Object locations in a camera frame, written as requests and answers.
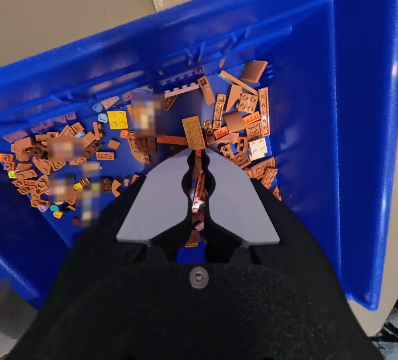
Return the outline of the dark tan lego plate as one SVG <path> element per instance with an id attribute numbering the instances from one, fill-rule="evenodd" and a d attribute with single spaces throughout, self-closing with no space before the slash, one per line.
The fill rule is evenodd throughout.
<path id="1" fill-rule="evenodd" d="M 195 151 L 205 149 L 206 144 L 203 138 L 199 117 L 196 115 L 189 118 L 183 118 L 182 124 L 186 134 L 188 147 Z"/>

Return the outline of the reddish brown long lego plate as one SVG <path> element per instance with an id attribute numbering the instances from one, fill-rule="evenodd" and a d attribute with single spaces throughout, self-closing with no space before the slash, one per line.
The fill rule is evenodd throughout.
<path id="1" fill-rule="evenodd" d="M 192 213 L 197 214 L 202 208 L 205 207 L 208 192 L 205 188 L 205 174 L 202 173 L 196 183 L 195 192 L 192 201 Z"/>

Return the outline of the blue plastic bin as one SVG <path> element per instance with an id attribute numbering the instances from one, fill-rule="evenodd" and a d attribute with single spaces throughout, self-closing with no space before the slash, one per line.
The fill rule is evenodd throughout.
<path id="1" fill-rule="evenodd" d="M 268 66 L 282 201 L 348 299 L 379 305 L 397 141 L 397 0 L 192 0 L 1 67 L 1 137 L 107 97 Z"/>

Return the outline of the white square lego plate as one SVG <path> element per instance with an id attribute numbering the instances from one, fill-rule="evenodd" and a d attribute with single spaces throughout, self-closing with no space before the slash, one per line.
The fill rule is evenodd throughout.
<path id="1" fill-rule="evenodd" d="M 268 149 L 264 137 L 248 142 L 248 156 L 250 161 L 263 158 L 267 153 Z"/>

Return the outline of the yellow square lego plate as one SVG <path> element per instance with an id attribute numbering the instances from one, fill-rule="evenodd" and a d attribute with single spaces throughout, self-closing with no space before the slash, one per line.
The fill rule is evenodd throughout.
<path id="1" fill-rule="evenodd" d="M 126 111 L 107 111 L 110 129 L 128 129 Z"/>

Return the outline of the pile of brown lego pieces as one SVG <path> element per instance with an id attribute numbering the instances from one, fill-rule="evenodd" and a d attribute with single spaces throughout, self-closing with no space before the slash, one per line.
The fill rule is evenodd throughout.
<path id="1" fill-rule="evenodd" d="M 101 111 L 126 111 L 128 129 L 110 129 L 108 118 L 93 121 L 92 128 L 81 122 L 75 112 L 61 116 L 61 127 L 51 119 L 36 130 L 19 130 L 5 137 L 10 150 L 1 149 L 1 165 L 13 174 L 19 193 L 28 195 L 32 207 L 60 219 L 64 213 L 80 211 L 72 224 L 91 227 L 100 222 L 101 199 L 111 192 L 117 199 L 127 195 L 127 188 L 141 188 L 147 174 L 158 164 L 189 148 L 182 119 L 198 116 L 206 148 L 235 163 L 266 193 L 276 194 L 273 184 L 278 169 L 275 159 L 267 158 L 252 165 L 248 142 L 270 135 L 268 88 L 259 84 L 267 62 L 248 62 L 241 77 L 222 70 L 220 76 L 230 82 L 227 94 L 211 88 L 208 76 L 164 93 L 139 89 L 105 99 L 97 105 Z M 183 188 L 193 195 L 198 177 L 206 172 L 205 149 L 193 150 L 191 183 L 187 175 Z M 210 220 L 206 205 L 191 216 L 192 231 L 183 246 L 197 246 L 201 231 L 208 244 L 232 248 L 253 245 L 243 243 L 226 229 Z"/>

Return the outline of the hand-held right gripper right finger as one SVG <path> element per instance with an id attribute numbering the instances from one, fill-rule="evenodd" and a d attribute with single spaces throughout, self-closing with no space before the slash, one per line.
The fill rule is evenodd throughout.
<path id="1" fill-rule="evenodd" d="M 235 163 L 205 149 L 210 220 L 248 245 L 279 244 L 280 238 L 250 177 Z"/>

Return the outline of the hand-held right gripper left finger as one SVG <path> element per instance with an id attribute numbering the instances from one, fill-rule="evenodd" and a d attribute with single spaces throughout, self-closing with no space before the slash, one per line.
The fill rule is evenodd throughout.
<path id="1" fill-rule="evenodd" d="M 190 238 L 192 202 L 184 176 L 191 181 L 195 152 L 187 148 L 153 168 L 143 181 L 116 239 L 125 243 L 181 247 Z"/>

